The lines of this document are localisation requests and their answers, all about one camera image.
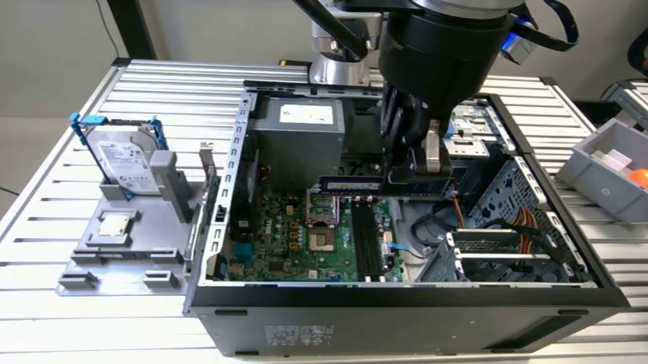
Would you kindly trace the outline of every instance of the aluminum table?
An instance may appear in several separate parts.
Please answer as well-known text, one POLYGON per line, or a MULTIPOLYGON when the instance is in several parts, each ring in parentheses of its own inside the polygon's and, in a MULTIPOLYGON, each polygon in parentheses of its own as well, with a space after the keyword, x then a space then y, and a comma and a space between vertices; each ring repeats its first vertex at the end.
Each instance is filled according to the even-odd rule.
MULTIPOLYGON (((148 119, 165 126, 177 167, 204 178, 199 144, 215 144, 223 164, 243 80, 307 82, 304 67, 132 61, 113 66, 81 115, 148 119)), ((379 86, 379 74, 372 83, 379 86)), ((489 77, 542 167, 554 174, 593 126, 547 79, 489 77)), ((100 172, 64 132, 0 221, 0 362, 236 362, 220 356, 181 296, 58 297, 56 280, 100 198, 100 172)), ((648 225, 622 224, 557 183, 632 309, 530 355, 255 358, 276 362, 648 362, 648 225)))

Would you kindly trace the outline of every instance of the white wall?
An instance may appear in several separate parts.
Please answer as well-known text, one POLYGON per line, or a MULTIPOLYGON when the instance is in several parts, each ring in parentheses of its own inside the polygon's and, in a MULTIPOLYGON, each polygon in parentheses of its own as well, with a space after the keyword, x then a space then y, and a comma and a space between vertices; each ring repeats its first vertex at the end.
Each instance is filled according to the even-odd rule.
MULTIPOLYGON (((291 0, 140 1, 163 59, 275 64, 315 58, 308 19, 291 0)), ((553 76, 570 96, 597 97, 613 80, 638 77, 625 50, 648 26, 648 0, 563 1, 578 20, 578 47, 566 54, 538 49, 522 67, 498 61, 493 73, 553 76)), ((562 36, 543 1, 527 3, 543 31, 562 36)), ((109 11, 106 20, 124 52, 109 11)), ((0 115, 66 116, 113 57, 93 0, 0 0, 0 115)))
POLYGON ((66 117, 113 58, 93 0, 0 0, 1 116, 66 117))

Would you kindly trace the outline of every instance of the green motherboard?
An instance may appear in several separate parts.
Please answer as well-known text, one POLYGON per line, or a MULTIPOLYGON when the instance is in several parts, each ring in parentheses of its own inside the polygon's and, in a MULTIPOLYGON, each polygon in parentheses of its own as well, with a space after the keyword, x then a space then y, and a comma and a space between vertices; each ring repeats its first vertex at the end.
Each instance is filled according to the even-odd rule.
MULTIPOLYGON (((264 196, 251 262, 247 266, 240 263, 229 265, 229 280, 358 282, 351 200, 328 196, 310 198, 310 216, 332 216, 335 209, 336 223, 307 222, 306 196, 264 196)), ((375 244, 383 254, 388 252, 382 246, 383 237, 387 235, 395 243, 388 205, 379 201, 371 206, 378 231, 375 244)), ((388 256, 390 268, 382 276, 384 281, 402 281, 398 257, 395 254, 388 256)))

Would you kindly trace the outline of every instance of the orange wire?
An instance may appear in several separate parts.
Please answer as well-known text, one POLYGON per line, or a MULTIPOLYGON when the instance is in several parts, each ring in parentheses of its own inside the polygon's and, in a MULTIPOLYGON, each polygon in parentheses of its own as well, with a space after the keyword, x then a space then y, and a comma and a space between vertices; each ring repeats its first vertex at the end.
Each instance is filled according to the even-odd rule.
POLYGON ((457 181, 454 181, 453 201, 454 201, 454 210, 457 211, 458 227, 462 229, 465 224, 463 224, 462 208, 458 205, 458 200, 457 200, 457 181))
POLYGON ((454 201, 454 209, 457 210, 457 216, 458 216, 458 227, 462 229, 463 228, 462 208, 458 206, 455 195, 453 196, 453 201, 454 201))

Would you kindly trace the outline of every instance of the motherboard chip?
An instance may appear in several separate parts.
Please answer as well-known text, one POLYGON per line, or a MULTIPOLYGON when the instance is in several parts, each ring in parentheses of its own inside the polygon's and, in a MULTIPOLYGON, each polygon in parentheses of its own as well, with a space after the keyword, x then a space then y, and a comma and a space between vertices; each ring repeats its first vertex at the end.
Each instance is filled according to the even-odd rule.
POLYGON ((283 262, 268 262, 267 269, 269 271, 283 271, 283 262))
POLYGON ((316 228, 307 232, 307 249, 311 252, 335 251, 335 233, 332 229, 316 228))

